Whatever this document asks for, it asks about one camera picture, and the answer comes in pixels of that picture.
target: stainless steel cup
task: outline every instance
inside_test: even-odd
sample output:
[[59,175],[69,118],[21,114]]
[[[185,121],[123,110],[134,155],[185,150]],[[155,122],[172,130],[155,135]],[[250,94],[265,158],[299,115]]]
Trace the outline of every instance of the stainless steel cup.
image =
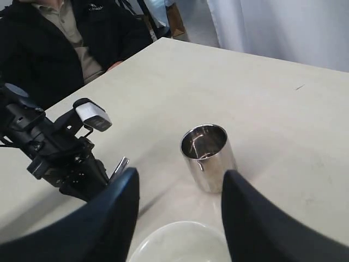
[[215,124],[204,124],[187,132],[180,149],[194,180],[205,192],[222,192],[225,172],[237,170],[227,133]]

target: cup rim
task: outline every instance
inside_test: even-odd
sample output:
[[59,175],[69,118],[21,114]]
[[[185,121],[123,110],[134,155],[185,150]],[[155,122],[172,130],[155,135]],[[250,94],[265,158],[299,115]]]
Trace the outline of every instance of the cup rim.
[[184,134],[184,136],[182,137],[182,139],[180,140],[179,147],[180,147],[180,151],[181,151],[181,153],[182,153],[182,155],[183,155],[184,157],[187,157],[187,158],[192,159],[192,160],[206,160],[206,159],[209,159],[209,158],[211,158],[211,157],[216,156],[216,155],[220,152],[220,151],[219,151],[219,152],[217,152],[216,154],[213,154],[213,155],[211,155],[211,156],[209,156],[209,157],[204,157],[204,158],[192,158],[192,157],[187,156],[187,155],[183,152],[183,150],[182,150],[182,144],[183,144],[183,140],[186,138],[186,136],[189,135],[191,132],[193,132],[193,131],[194,131],[195,129],[197,129],[197,128],[200,128],[200,127],[207,127],[207,126],[210,126],[210,127],[218,127],[218,128],[220,128],[220,129],[224,132],[225,137],[226,137],[224,146],[227,144],[227,142],[228,142],[228,134],[227,134],[227,131],[226,131],[223,127],[221,127],[221,126],[219,126],[219,125],[217,125],[217,124],[201,124],[201,125],[199,125],[199,126],[196,126],[196,127],[192,128],[192,129],[190,129],[188,132],[186,132],[186,133]]

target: floor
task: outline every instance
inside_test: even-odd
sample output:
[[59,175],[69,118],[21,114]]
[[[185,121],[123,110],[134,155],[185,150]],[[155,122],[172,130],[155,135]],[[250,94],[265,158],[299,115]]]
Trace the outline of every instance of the floor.
[[[219,47],[217,34],[206,0],[175,0],[184,22],[187,34],[179,40],[196,44]],[[161,22],[168,24],[165,0],[146,0],[153,15]]]

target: table surface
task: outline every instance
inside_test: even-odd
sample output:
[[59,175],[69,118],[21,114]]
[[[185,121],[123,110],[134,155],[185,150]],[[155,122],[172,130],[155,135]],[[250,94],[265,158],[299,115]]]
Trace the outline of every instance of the table surface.
[[[161,39],[47,115],[56,119],[81,97],[110,115],[114,125],[91,140],[109,171],[122,156],[139,170],[140,216],[131,252],[176,221],[222,230],[220,195],[196,187],[179,150],[183,134],[203,123],[227,130],[239,171],[263,195],[349,245],[348,83],[348,73]],[[0,159],[0,241],[83,204],[36,181],[18,150],[1,149]]]

